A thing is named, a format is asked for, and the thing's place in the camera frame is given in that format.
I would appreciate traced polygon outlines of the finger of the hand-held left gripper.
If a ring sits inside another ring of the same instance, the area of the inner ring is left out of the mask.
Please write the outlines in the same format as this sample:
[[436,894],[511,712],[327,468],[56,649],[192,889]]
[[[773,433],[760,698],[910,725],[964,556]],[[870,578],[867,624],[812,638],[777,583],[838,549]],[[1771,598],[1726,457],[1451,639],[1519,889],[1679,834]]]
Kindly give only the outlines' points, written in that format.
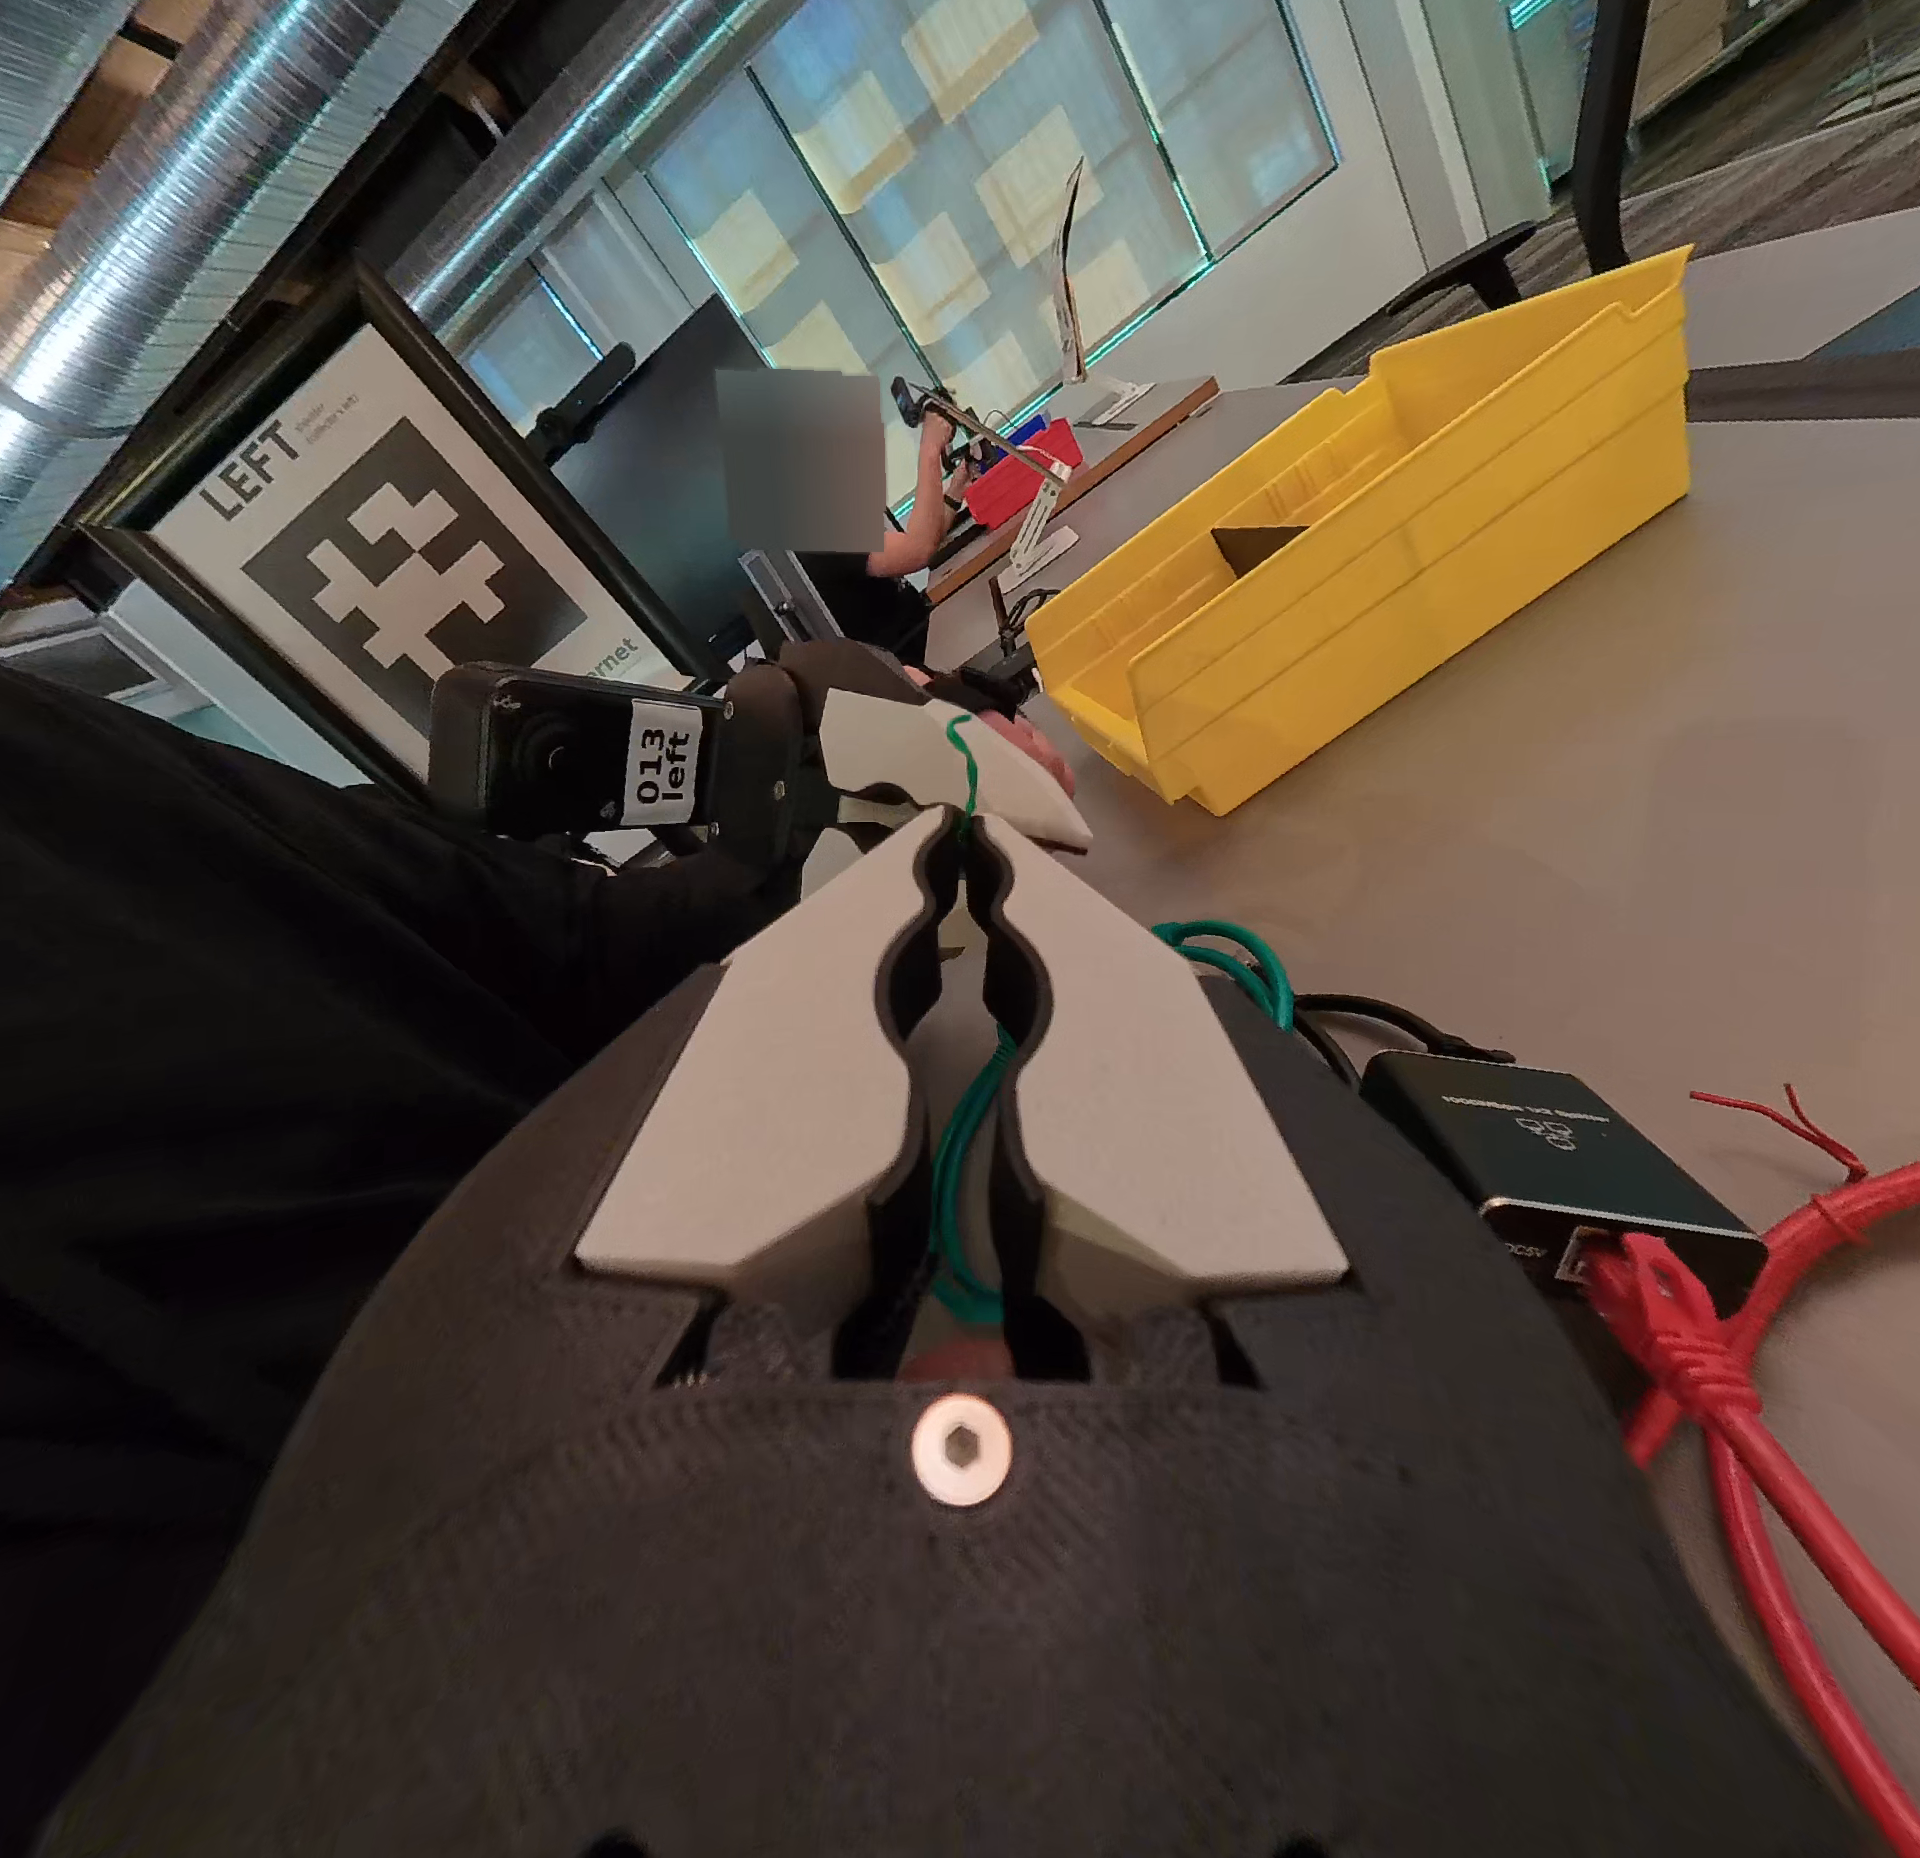
[[843,797],[998,816],[1034,844],[1091,852],[1093,834],[1074,800],[979,714],[943,698],[829,689],[820,747],[827,783]]
[[922,813],[910,800],[880,800],[870,797],[840,797],[837,813],[818,832],[801,867],[801,900],[812,899],[872,849],[884,844],[893,832]]

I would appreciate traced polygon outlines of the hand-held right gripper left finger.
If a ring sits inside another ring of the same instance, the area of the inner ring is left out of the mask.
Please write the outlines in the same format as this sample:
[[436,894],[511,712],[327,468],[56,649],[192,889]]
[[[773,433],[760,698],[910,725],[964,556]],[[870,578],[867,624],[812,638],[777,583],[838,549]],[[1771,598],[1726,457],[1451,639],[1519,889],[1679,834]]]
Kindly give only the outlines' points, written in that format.
[[955,813],[928,809],[723,965],[572,1256],[637,1280],[877,1280],[924,1162]]

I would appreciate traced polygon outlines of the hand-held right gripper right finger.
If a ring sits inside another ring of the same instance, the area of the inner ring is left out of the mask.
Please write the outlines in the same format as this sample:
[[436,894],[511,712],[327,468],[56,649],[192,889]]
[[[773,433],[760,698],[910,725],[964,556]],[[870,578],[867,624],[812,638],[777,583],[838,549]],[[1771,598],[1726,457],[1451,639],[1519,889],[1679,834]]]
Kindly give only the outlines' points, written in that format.
[[988,1168],[1001,1285],[1334,1285],[1349,1260],[1196,966],[971,827],[983,999],[1012,1039]]

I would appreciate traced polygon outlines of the black ethernet splitter box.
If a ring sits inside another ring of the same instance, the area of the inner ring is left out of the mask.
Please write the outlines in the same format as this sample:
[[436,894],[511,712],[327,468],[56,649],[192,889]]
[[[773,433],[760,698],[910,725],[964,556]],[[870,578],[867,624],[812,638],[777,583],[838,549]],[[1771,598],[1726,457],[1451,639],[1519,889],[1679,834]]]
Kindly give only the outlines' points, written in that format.
[[1570,1301],[1585,1250],[1643,1232],[1735,1316],[1762,1237],[1576,1078],[1451,1056],[1380,1053],[1361,1099],[1477,1209],[1529,1280]]

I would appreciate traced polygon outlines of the yellow plastic bin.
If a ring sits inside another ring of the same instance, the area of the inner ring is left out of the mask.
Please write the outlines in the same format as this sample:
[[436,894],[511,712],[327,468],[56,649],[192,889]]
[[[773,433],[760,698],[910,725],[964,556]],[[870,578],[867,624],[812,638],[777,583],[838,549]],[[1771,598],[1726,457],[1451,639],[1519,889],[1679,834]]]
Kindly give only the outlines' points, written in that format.
[[[1679,246],[1376,352],[1028,621],[1046,696],[1165,802],[1240,802],[1690,486]],[[1234,580],[1215,527],[1308,531]]]

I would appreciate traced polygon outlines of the person's left hand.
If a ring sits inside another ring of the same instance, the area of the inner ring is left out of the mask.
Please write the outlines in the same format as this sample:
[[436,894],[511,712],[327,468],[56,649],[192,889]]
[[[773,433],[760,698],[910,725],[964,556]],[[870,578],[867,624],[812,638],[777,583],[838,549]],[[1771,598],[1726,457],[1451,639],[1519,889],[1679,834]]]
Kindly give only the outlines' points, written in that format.
[[979,719],[988,731],[999,733],[1006,744],[1015,746],[1040,765],[1069,799],[1074,797],[1074,778],[1069,760],[1037,725],[1025,717],[1006,717],[1001,712],[985,712]]

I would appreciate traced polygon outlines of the red storage bin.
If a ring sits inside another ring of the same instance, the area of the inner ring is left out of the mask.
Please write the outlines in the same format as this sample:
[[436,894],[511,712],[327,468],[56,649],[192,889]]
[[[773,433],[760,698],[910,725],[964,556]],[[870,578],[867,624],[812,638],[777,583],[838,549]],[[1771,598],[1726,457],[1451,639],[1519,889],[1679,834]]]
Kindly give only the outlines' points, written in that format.
[[[1050,421],[1048,424],[1030,424],[1012,435],[1022,454],[1064,466],[1065,477],[1083,462],[1082,444],[1078,442],[1069,421]],[[999,454],[992,465],[971,479],[964,494],[971,519],[995,531],[1008,519],[1025,514],[1042,492],[1040,472],[1022,455]]]

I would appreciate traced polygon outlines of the grey background table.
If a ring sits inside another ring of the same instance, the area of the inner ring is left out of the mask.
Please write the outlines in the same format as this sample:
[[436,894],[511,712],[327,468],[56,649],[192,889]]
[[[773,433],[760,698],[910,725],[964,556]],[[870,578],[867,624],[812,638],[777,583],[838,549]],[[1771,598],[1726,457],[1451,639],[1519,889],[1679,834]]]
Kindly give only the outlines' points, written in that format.
[[[1093,496],[1104,479],[1117,475],[1133,457],[1157,444],[1194,414],[1207,409],[1216,397],[1219,383],[1215,377],[1157,383],[1136,406],[1124,414],[1119,421],[1121,430],[1093,428],[1086,432],[1086,442],[1082,444],[1083,462],[1070,472],[1064,496],[1044,528],[1060,527],[1065,509]],[[1025,512],[995,528],[978,525],[959,527],[950,545],[943,549],[939,562],[926,573],[926,604],[937,606],[979,575],[988,575],[1001,566],[1012,552],[1022,517]]]

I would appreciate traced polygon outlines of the red twist tie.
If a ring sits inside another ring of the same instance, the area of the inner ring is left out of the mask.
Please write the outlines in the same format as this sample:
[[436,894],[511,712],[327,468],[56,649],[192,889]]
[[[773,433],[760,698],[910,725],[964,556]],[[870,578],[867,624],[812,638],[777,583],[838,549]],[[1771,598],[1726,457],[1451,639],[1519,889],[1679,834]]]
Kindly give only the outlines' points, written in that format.
[[1797,1086],[1788,1082],[1782,1086],[1785,1103],[1777,1107],[1771,1102],[1757,1102],[1742,1097],[1726,1097],[1716,1092],[1693,1091],[1690,1099],[1696,1103],[1726,1109],[1745,1113],[1759,1120],[1768,1120],[1771,1126],[1781,1126],[1790,1138],[1804,1141],[1813,1151],[1821,1151],[1841,1172],[1847,1183],[1860,1183],[1870,1177],[1866,1163],[1860,1155],[1835,1139],[1825,1126],[1819,1126],[1809,1110],[1804,1109]]

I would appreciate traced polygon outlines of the silver ventilation duct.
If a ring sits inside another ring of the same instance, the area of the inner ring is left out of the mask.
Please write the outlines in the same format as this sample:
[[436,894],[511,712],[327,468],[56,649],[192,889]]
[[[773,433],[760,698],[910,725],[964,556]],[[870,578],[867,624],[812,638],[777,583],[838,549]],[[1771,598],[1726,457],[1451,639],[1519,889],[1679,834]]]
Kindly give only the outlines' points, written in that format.
[[4,504],[135,428],[475,3],[213,3],[4,300]]
[[656,143],[802,0],[623,0],[386,269],[448,348],[612,166]]

